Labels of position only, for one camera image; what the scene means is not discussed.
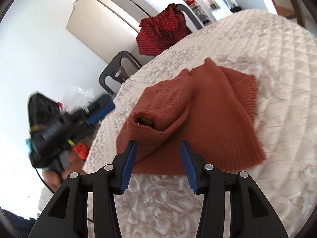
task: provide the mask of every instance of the hand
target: hand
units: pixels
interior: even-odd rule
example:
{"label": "hand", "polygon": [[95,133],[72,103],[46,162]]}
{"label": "hand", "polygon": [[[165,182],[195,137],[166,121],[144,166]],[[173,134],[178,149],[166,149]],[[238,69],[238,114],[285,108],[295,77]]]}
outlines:
{"label": "hand", "polygon": [[[68,166],[62,173],[61,177],[63,180],[65,180],[71,172],[78,172],[81,175],[86,174],[86,172],[82,169],[84,162],[79,158],[78,152],[73,150],[70,151],[68,160],[71,165]],[[53,192],[56,192],[58,187],[61,185],[60,176],[52,170],[43,171],[43,178],[47,186],[50,187]]]}

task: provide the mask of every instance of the black chair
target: black chair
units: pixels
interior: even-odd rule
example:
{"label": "black chair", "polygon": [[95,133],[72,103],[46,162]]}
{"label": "black chair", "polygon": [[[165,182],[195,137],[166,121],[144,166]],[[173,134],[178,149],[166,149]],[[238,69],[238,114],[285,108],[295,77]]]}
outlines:
{"label": "black chair", "polygon": [[126,74],[126,71],[121,65],[121,61],[123,58],[127,58],[137,70],[141,69],[142,67],[141,64],[129,52],[127,51],[119,52],[111,60],[111,62],[103,70],[103,72],[101,73],[99,77],[100,85],[110,94],[114,94],[114,91],[105,84],[105,79],[107,76],[110,76],[112,79],[120,82],[121,84],[124,83],[129,78],[129,76]]}
{"label": "black chair", "polygon": [[[203,28],[202,24],[194,16],[193,12],[185,5],[177,4],[176,10],[185,12],[188,15],[188,17],[191,19],[191,21],[194,23],[195,27],[198,30]],[[127,52],[127,51],[119,52],[111,60],[111,62],[108,64],[108,66],[104,69],[104,71],[101,73],[101,75],[99,77],[100,85],[110,94],[114,94],[114,91],[111,88],[109,88],[109,86],[107,86],[105,84],[106,77],[110,76],[110,77],[112,77],[112,79],[120,82],[121,84],[124,83],[129,78],[129,76],[126,74],[126,71],[124,70],[124,68],[121,65],[121,60],[123,58],[127,58],[134,65],[134,67],[137,68],[137,70],[141,69],[141,67],[142,67],[141,64],[129,52]]]}

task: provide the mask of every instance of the plastic bag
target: plastic bag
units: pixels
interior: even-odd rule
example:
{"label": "plastic bag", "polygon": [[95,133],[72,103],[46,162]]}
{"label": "plastic bag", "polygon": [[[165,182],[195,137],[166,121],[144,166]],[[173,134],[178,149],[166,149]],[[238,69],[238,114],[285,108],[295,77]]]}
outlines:
{"label": "plastic bag", "polygon": [[64,110],[68,113],[73,113],[78,109],[86,108],[94,101],[95,91],[93,88],[82,89],[78,86],[73,86],[68,90],[62,100]]}

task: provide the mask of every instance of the blue gripper pad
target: blue gripper pad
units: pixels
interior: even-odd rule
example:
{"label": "blue gripper pad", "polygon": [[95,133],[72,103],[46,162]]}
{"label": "blue gripper pad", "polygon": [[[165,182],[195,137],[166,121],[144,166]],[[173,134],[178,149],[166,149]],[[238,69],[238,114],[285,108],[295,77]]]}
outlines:
{"label": "blue gripper pad", "polygon": [[197,193],[198,185],[197,185],[196,170],[194,168],[193,162],[191,160],[191,157],[189,155],[189,152],[184,142],[182,142],[182,145],[181,145],[181,157],[182,157],[183,165],[187,175],[187,179],[189,182],[189,187],[191,187],[194,193]]}
{"label": "blue gripper pad", "polygon": [[123,167],[122,173],[121,173],[121,185],[120,185],[120,191],[124,193],[124,191],[128,188],[132,170],[133,170],[133,165],[135,158],[137,157],[137,144],[134,141],[132,144],[132,147],[129,151],[129,155],[126,159],[126,163]]}

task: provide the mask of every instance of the orange object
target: orange object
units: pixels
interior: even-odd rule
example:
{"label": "orange object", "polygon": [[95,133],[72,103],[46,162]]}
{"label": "orange object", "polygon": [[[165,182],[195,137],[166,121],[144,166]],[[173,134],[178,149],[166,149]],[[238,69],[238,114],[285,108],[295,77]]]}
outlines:
{"label": "orange object", "polygon": [[61,102],[57,102],[58,106],[60,107],[60,109],[63,110],[63,104]]}
{"label": "orange object", "polygon": [[195,0],[186,0],[185,2],[188,6],[195,3]]}
{"label": "orange object", "polygon": [[222,171],[237,171],[265,160],[254,130],[256,79],[205,63],[171,80],[147,87],[117,138],[117,153],[137,142],[136,174],[184,175],[180,147]]}
{"label": "orange object", "polygon": [[72,148],[72,150],[77,151],[81,160],[86,161],[89,154],[89,147],[81,142]]}

